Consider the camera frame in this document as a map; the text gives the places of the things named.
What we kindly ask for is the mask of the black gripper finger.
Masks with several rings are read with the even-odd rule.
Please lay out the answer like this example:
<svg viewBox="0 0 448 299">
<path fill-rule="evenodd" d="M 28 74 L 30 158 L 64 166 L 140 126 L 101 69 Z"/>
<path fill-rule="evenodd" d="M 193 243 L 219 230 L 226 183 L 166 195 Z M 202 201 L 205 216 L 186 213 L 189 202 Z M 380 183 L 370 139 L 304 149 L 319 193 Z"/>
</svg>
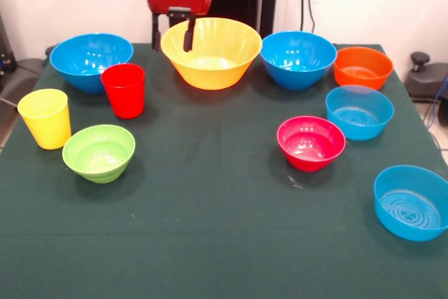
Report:
<svg viewBox="0 0 448 299">
<path fill-rule="evenodd" d="M 191 15 L 188 18 L 188 26 L 185 31 L 184 41 L 183 41 L 183 50 L 185 52 L 190 52 L 193 48 L 193 36 L 195 30 L 196 17 Z"/>
<path fill-rule="evenodd" d="M 152 22 L 152 36 L 151 36 L 151 45 L 152 49 L 160 50 L 160 39 L 161 34 L 159 30 L 159 13 L 153 13 L 151 22 Z"/>
</svg>

